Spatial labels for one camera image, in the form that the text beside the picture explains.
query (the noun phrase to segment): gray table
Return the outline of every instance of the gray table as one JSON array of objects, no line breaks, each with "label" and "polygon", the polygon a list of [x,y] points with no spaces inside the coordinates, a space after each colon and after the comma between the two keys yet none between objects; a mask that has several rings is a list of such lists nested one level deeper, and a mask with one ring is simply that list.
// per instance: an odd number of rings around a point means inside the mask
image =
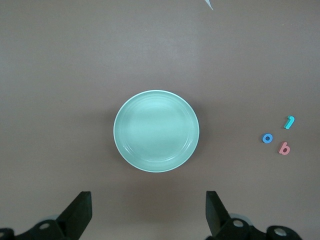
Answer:
[{"label": "gray table", "polygon": [[[0,2],[0,227],[22,233],[91,191],[82,240],[201,240],[215,190],[261,231],[319,238],[320,2],[211,4]],[[193,156],[165,173],[135,169],[113,140],[122,104],[153,89],[200,123]]]}]

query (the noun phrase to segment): white triangular tip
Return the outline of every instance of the white triangular tip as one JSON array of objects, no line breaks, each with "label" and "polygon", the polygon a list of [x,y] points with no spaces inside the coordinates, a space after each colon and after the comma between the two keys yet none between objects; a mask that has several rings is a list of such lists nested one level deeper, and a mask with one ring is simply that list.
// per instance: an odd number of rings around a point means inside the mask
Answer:
[{"label": "white triangular tip", "polygon": [[205,2],[209,5],[209,7],[213,10],[212,6],[211,6],[211,3],[210,3],[210,0],[205,0]]}]

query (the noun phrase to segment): plate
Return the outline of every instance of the plate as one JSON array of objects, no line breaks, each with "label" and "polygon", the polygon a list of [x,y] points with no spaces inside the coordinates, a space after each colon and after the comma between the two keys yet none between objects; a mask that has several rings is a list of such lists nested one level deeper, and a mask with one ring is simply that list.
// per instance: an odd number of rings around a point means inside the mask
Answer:
[{"label": "plate", "polygon": [[113,136],[122,157],[152,173],[175,169],[195,151],[199,122],[180,96],[163,90],[141,92],[130,98],[115,117]]}]

